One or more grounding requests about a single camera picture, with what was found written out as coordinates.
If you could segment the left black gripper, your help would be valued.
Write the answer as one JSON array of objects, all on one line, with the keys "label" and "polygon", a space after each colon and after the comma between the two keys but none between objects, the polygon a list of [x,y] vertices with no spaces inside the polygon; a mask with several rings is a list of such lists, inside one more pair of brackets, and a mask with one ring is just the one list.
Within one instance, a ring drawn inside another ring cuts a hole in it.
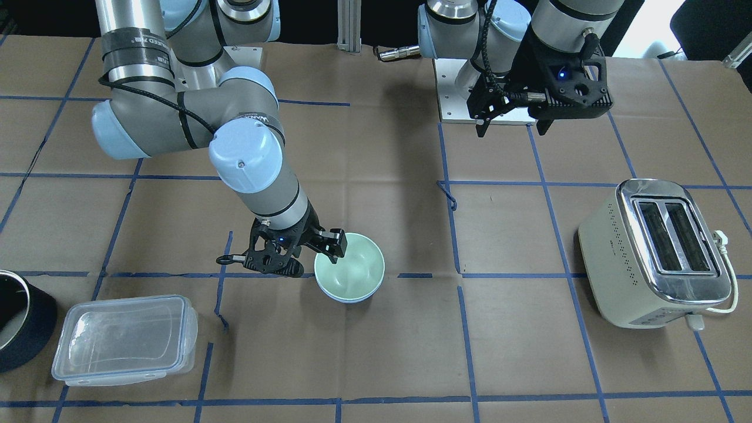
[{"label": "left black gripper", "polygon": [[[528,112],[528,107],[546,100],[540,82],[542,75],[535,60],[536,52],[548,48],[558,52],[579,53],[580,58],[588,59],[588,28],[583,28],[575,38],[581,45],[574,51],[556,50],[546,45],[533,30],[529,30],[521,43],[513,43],[516,55],[508,71],[497,72],[491,64],[489,34],[491,27],[480,27],[477,46],[470,59],[470,64],[478,70],[479,76],[473,86],[468,88],[467,111],[475,121],[478,137],[486,135],[494,118],[516,108],[526,108]],[[540,119],[535,128],[540,136],[545,136],[552,125],[552,119]]]}]

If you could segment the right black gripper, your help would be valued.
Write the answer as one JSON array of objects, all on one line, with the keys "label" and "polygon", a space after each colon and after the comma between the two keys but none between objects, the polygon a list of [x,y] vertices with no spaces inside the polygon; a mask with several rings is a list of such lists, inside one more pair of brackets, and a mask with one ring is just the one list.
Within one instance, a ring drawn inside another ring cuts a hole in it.
[{"label": "right black gripper", "polygon": [[250,235],[274,241],[282,247],[282,254],[291,253],[292,256],[247,254],[244,258],[245,268],[264,275],[298,278],[304,273],[303,265],[297,260],[303,247],[324,254],[331,263],[344,258],[347,251],[346,232],[338,228],[323,230],[312,206],[307,206],[303,216],[289,227],[274,229],[271,225],[271,220],[266,223],[265,219],[255,219]]}]

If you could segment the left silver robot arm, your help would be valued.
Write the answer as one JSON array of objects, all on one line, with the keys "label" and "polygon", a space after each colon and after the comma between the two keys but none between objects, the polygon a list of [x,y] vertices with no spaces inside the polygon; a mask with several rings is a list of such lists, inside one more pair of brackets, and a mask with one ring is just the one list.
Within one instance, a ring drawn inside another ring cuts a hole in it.
[{"label": "left silver robot arm", "polygon": [[543,136],[557,120],[599,118],[613,106],[600,42],[621,1],[425,1],[418,46],[431,59],[464,59],[468,115],[491,121],[526,108]]}]

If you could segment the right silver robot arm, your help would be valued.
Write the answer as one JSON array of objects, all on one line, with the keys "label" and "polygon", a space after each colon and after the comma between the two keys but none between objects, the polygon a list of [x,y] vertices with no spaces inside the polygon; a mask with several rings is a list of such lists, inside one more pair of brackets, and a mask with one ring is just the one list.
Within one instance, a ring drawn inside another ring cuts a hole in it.
[{"label": "right silver robot arm", "polygon": [[99,146],[116,160],[207,148],[222,182],[255,216],[248,249],[217,263],[299,277],[303,247],[332,263],[342,229],[326,229],[285,154],[279,99],[268,75],[227,48],[275,41],[277,1],[97,1],[111,97],[92,110]]}]

